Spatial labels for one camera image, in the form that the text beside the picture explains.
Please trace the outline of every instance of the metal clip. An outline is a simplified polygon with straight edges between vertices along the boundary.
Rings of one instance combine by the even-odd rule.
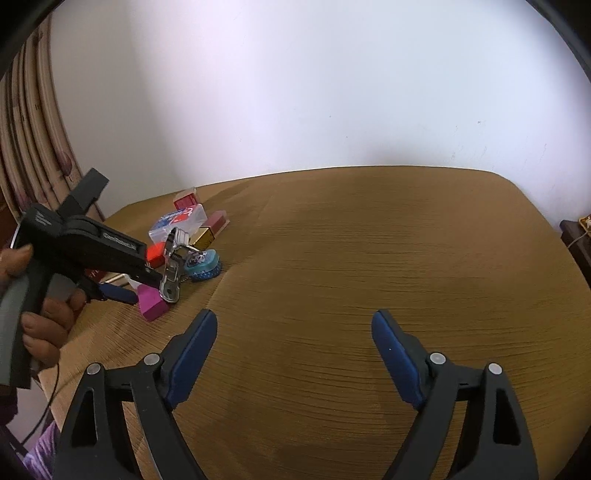
[[[180,298],[180,270],[175,258],[167,258],[166,270],[160,282],[160,297],[168,303],[177,303]]]
[[[164,244],[165,271],[160,282],[160,297],[168,303],[177,303],[180,298],[180,283],[187,257],[201,253],[201,250],[189,245],[189,241],[187,232],[173,228]]]

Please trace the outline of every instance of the metal screw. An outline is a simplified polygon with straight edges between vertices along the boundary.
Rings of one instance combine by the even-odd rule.
[[[144,357],[146,365],[156,365],[158,362],[160,362],[160,356],[157,353],[149,353]]]
[[[100,364],[90,364],[86,367],[86,373],[89,375],[96,375],[98,372],[100,372]]]
[[[488,366],[488,371],[494,375],[501,375],[503,373],[503,369],[499,364],[490,364]]]
[[[443,365],[447,361],[447,358],[442,353],[434,352],[429,356],[429,360],[435,365]]]

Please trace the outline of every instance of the red block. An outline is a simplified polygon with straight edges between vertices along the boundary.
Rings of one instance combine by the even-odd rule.
[[[222,230],[226,228],[226,225],[230,223],[228,220],[228,214],[225,210],[218,210],[217,212],[213,212],[202,225],[202,227],[207,226],[209,227],[212,232],[213,236],[217,237]]]
[[[150,245],[146,252],[146,260],[152,268],[158,268],[164,265],[164,242]]]
[[[197,196],[197,189],[188,189],[177,193],[173,202],[177,210],[183,210],[192,205],[199,205],[201,203]]]

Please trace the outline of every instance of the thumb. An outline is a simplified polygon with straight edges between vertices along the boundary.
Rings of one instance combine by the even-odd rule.
[[[23,273],[33,254],[31,244],[14,250],[7,248],[0,252],[0,283],[6,283]]]

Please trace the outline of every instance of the beige patterned curtain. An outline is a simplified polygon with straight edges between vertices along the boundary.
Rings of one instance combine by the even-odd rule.
[[[35,202],[55,210],[82,177],[53,89],[50,22],[31,34],[0,80],[0,187],[15,219]],[[103,220],[96,206],[88,215]]]

